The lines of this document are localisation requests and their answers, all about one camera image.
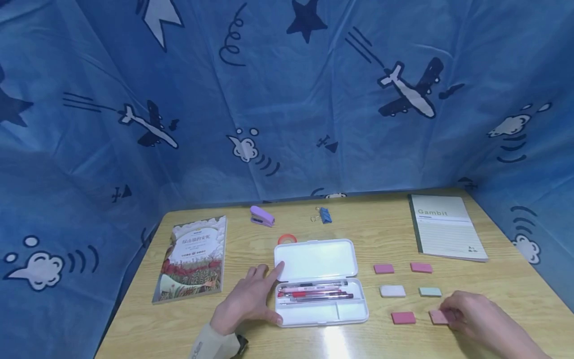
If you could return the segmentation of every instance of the left hand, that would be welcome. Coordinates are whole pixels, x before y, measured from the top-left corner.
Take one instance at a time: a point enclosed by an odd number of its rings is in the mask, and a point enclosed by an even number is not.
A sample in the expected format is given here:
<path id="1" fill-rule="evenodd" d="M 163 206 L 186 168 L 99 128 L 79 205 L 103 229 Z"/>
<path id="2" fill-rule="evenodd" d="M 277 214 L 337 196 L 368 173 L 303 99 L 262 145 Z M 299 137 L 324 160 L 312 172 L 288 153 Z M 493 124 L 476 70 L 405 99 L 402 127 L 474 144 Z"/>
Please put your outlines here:
<path id="1" fill-rule="evenodd" d="M 215 309 L 211 318 L 211 327 L 221 335 L 229 335 L 241 322 L 248 319 L 263 319 L 281 325 L 283 318 L 267 307 L 267 294 L 285 266 L 281 262 L 267 277 L 269 270 L 266 264 L 251 267 L 244 279 L 241 279 L 227 298 Z"/>

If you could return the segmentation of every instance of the mint green eraser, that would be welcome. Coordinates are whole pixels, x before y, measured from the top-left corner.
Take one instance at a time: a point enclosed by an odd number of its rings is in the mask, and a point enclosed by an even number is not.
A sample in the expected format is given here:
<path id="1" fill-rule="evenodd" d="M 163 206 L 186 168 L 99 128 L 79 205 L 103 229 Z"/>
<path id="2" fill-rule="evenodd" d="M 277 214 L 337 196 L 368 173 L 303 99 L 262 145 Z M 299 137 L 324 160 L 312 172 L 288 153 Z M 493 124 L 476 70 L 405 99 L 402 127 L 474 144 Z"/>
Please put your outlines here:
<path id="1" fill-rule="evenodd" d="M 421 296 L 443 296 L 438 288 L 420 287 L 418 291 Z"/>

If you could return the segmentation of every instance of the wristwatch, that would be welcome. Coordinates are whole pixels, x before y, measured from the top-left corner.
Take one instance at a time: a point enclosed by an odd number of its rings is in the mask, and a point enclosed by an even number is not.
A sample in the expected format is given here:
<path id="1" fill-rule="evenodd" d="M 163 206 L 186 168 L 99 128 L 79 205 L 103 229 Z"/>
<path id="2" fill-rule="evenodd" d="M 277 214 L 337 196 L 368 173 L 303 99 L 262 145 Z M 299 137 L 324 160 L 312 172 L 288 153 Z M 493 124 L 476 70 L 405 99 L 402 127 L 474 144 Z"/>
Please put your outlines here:
<path id="1" fill-rule="evenodd" d="M 241 356 L 243 355 L 243 352 L 247 348 L 247 344 L 249 344 L 249 341 L 245 339 L 245 337 L 242 335 L 237 334 L 236 336 L 237 341 L 239 342 L 239 351 L 237 352 L 237 356 Z"/>

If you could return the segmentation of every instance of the cloud print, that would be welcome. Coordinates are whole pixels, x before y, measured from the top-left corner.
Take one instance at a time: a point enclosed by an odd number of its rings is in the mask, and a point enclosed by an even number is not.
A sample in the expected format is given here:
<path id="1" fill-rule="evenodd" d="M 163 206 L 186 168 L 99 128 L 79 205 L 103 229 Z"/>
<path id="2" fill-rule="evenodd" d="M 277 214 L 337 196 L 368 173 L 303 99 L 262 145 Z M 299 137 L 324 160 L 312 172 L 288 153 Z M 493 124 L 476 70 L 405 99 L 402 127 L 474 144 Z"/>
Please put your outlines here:
<path id="1" fill-rule="evenodd" d="M 243 162 L 249 162 L 259 154 L 252 139 L 245 138 L 243 141 L 240 141 L 238 138 L 229 135 L 227 138 L 235 145 L 233 154 L 240 157 Z"/>
<path id="2" fill-rule="evenodd" d="M 505 118 L 500 125 L 488 133 L 489 137 L 500 136 L 501 134 L 516 134 L 524 130 L 526 123 L 530 121 L 528 115 L 510 116 Z"/>
<path id="3" fill-rule="evenodd" d="M 63 267 L 64 261 L 59 256 L 37 252 L 28 258 L 26 267 L 8 273 L 4 279 L 27 279 L 33 290 L 41 291 L 46 286 L 53 287 L 60 281 Z"/>
<path id="4" fill-rule="evenodd" d="M 325 198 L 339 198 L 339 197 L 346 197 L 347 195 L 344 193 L 331 193 L 330 195 L 326 195 Z"/>
<path id="5" fill-rule="evenodd" d="M 540 263 L 540 258 L 538 256 L 540 253 L 540 247 L 536 244 L 536 242 L 531 241 L 527 236 L 523 234 L 519 234 L 515 237 L 512 243 L 520 251 L 520 253 L 522 253 L 524 258 L 528 260 L 528 263 Z"/>

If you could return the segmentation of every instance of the white eraser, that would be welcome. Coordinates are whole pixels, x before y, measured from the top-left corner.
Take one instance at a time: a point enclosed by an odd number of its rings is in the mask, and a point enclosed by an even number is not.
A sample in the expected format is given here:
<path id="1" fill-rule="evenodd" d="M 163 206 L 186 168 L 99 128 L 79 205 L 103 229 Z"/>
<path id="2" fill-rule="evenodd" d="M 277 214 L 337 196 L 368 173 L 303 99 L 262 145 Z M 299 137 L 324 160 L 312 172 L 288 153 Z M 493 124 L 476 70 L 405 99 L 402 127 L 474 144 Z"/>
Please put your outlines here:
<path id="1" fill-rule="evenodd" d="M 438 288 L 420 287 L 418 292 L 421 294 L 421 296 L 443 296 L 440 289 Z"/>
<path id="2" fill-rule="evenodd" d="M 405 287 L 403 287 L 402 285 L 382 285 L 381 296 L 406 297 Z"/>

